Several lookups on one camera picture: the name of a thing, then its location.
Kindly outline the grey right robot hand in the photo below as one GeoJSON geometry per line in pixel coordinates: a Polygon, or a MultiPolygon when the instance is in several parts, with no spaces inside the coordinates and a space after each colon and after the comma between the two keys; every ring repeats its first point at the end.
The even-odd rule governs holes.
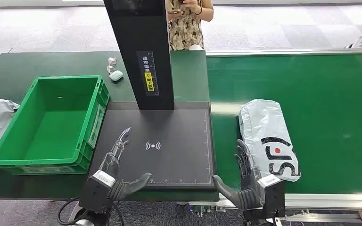
{"type": "Polygon", "coordinates": [[[215,188],[240,210],[260,208],[262,205],[257,183],[260,171],[254,164],[248,146],[241,139],[237,140],[237,153],[234,158],[240,172],[240,189],[230,188],[218,175],[213,175],[215,188]]]}

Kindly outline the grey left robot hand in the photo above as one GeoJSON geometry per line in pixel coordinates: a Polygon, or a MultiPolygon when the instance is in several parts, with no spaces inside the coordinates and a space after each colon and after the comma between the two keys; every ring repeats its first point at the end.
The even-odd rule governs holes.
{"type": "Polygon", "coordinates": [[[118,178],[120,158],[129,142],[126,138],[130,132],[131,127],[122,131],[118,139],[115,141],[111,151],[106,153],[99,167],[99,170],[105,172],[115,180],[110,186],[110,190],[107,194],[107,198],[112,201],[123,200],[127,196],[141,190],[147,186],[150,178],[152,177],[152,174],[147,172],[132,182],[123,182],[118,178]]]}

